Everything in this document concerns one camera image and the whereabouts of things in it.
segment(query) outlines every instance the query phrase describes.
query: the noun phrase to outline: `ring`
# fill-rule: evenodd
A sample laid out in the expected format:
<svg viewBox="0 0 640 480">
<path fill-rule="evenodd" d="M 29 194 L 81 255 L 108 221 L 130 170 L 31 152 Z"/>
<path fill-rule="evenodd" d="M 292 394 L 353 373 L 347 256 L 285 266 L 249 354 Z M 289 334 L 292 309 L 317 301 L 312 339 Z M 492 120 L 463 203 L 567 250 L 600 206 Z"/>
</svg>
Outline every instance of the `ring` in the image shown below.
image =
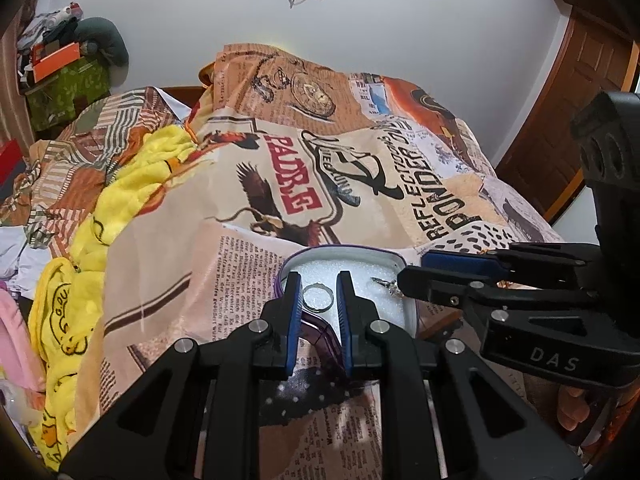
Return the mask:
<svg viewBox="0 0 640 480">
<path fill-rule="evenodd" d="M 305 301 L 305 294 L 310 288 L 320 288 L 321 290 L 324 290 L 331 298 L 331 302 L 329 303 L 329 305 L 324 306 L 322 308 L 315 308 L 315 307 L 309 306 L 309 304 Z M 302 304 L 305 306 L 307 310 L 310 310 L 311 312 L 315 312 L 316 314 L 321 314 L 322 312 L 326 312 L 333 306 L 334 292 L 323 283 L 312 283 L 311 285 L 307 285 L 305 288 L 302 289 Z"/>
</svg>

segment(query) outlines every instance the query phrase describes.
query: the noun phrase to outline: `brown wooden door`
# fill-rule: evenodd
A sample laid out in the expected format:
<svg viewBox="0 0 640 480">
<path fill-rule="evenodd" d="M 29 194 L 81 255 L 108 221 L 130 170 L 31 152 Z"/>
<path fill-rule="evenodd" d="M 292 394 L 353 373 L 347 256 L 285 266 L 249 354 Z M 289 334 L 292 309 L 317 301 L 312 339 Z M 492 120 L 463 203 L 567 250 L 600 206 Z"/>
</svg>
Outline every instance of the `brown wooden door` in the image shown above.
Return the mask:
<svg viewBox="0 0 640 480">
<path fill-rule="evenodd" d="M 620 90 L 631 50 L 631 40 L 572 14 L 545 87 L 496 170 L 540 214 L 550 211 L 572 180 L 582 181 L 570 121 L 601 89 Z"/>
</svg>

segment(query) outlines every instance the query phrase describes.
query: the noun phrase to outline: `curtain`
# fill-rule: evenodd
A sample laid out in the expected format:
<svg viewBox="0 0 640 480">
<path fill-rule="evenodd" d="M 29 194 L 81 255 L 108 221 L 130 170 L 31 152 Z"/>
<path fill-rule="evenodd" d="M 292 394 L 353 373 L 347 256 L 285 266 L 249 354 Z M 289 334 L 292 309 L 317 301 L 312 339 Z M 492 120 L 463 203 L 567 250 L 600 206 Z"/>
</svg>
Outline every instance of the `curtain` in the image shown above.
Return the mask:
<svg viewBox="0 0 640 480">
<path fill-rule="evenodd" d="M 25 1 L 0 40 L 0 146 L 16 139 L 24 156 L 29 155 L 29 146 L 35 139 L 26 100 L 18 92 L 15 45 L 18 36 L 33 19 L 37 1 Z"/>
</svg>

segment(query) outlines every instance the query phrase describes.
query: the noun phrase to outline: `green storage bin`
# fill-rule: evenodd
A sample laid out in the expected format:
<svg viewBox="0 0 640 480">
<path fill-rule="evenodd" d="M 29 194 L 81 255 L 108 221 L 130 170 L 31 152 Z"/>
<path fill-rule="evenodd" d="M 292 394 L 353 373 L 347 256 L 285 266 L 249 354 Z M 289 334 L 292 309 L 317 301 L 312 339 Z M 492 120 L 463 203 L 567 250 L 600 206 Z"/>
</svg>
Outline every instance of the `green storage bin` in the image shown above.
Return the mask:
<svg viewBox="0 0 640 480">
<path fill-rule="evenodd" d="M 109 71 L 96 57 L 81 57 L 46 77 L 24 95 L 31 112 L 31 126 L 40 132 L 72 121 L 83 107 L 97 101 L 110 89 Z"/>
</svg>

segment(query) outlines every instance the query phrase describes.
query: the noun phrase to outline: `yellow fabric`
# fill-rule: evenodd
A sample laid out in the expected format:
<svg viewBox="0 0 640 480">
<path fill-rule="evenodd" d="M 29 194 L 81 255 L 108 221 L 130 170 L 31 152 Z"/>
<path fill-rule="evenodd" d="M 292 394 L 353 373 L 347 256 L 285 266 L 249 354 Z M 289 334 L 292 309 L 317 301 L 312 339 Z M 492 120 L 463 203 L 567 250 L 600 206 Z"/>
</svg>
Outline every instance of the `yellow fabric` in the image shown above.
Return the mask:
<svg viewBox="0 0 640 480">
<path fill-rule="evenodd" d="M 51 260 L 38 281 L 28 325 L 31 345 L 47 366 L 47 385 L 42 424 L 31 428 L 31 436 L 55 470 L 68 451 L 67 435 L 76 427 L 76 375 L 102 315 L 108 248 L 194 149 L 179 126 L 145 136 L 139 152 L 102 190 L 94 213 L 78 227 L 69 248 L 71 261 Z"/>
</svg>

